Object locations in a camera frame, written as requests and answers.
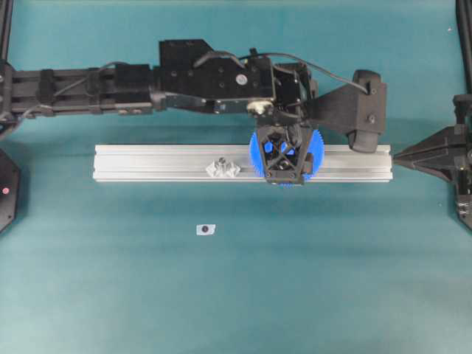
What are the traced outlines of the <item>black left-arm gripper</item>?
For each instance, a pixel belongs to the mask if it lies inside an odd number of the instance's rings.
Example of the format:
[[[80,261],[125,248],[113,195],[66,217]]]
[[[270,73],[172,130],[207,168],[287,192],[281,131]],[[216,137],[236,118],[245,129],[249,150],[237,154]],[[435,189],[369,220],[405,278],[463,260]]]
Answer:
[[[313,172],[308,152],[313,129],[296,125],[305,116],[302,104],[318,94],[318,83],[306,64],[273,65],[275,99],[262,114],[254,114],[262,176],[269,184],[303,185]]]

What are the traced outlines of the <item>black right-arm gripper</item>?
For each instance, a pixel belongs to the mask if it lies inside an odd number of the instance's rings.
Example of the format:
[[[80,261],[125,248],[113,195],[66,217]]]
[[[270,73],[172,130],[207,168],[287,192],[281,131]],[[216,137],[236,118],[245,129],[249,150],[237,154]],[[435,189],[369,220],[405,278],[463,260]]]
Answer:
[[[421,142],[394,155],[393,163],[410,170],[438,177],[455,184],[456,199],[471,198],[471,94],[453,98],[456,125],[448,126]],[[446,148],[459,148],[456,168],[428,166],[407,160],[423,153],[438,152]]]

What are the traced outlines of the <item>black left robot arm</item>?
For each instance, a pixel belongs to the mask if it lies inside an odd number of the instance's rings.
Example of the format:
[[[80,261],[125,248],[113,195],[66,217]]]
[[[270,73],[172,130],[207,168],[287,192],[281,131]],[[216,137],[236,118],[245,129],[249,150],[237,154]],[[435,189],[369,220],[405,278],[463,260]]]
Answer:
[[[18,71],[1,63],[1,135],[24,120],[75,114],[150,114],[167,109],[254,118],[251,163],[272,184],[312,179],[325,157],[303,104],[316,96],[308,63],[245,57],[203,40],[162,41],[159,64],[114,61],[89,69]]]

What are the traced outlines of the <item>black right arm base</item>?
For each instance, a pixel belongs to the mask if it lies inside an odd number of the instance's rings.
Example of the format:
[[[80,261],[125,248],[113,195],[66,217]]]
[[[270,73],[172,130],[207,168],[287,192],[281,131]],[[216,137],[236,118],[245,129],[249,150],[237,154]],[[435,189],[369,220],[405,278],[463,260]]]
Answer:
[[[469,229],[472,228],[471,223],[471,196],[457,195],[455,198],[456,212],[459,220]]]

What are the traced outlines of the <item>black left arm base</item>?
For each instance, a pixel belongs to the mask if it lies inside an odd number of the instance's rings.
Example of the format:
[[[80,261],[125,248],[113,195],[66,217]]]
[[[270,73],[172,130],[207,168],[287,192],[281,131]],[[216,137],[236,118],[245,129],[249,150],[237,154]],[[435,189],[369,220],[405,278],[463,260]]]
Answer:
[[[1,232],[15,220],[21,171],[14,161],[1,150],[0,217]]]

